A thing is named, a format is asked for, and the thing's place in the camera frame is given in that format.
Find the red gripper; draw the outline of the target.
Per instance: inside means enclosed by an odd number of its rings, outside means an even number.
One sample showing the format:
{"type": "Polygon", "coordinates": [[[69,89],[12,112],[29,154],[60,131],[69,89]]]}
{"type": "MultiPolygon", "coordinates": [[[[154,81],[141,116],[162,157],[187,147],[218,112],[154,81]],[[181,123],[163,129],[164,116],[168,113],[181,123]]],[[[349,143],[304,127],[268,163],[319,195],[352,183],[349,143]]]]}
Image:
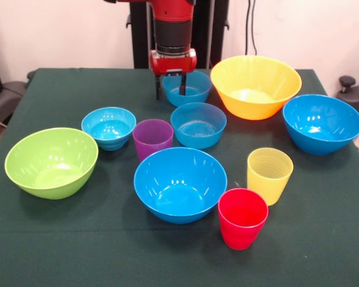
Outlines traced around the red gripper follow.
{"type": "Polygon", "coordinates": [[[187,79],[186,73],[193,72],[196,68],[196,63],[197,55],[194,48],[191,48],[186,54],[175,56],[160,54],[156,50],[151,50],[150,64],[151,70],[155,74],[156,100],[159,100],[161,96],[160,75],[170,73],[182,74],[179,85],[179,95],[185,96],[187,79]]]}

